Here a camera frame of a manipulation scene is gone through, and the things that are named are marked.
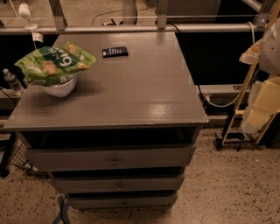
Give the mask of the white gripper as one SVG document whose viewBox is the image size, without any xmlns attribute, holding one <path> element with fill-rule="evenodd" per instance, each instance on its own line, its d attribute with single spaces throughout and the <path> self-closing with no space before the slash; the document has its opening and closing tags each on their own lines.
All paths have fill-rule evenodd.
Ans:
<svg viewBox="0 0 280 224">
<path fill-rule="evenodd" d="M 266 31 L 262 40 L 256 41 L 239 61 L 252 65 L 259 60 L 259 67 L 272 74 L 267 80 L 257 80 L 248 97 L 248 106 L 244 110 L 241 131 L 255 134 L 280 110 L 280 17 Z"/>
</svg>

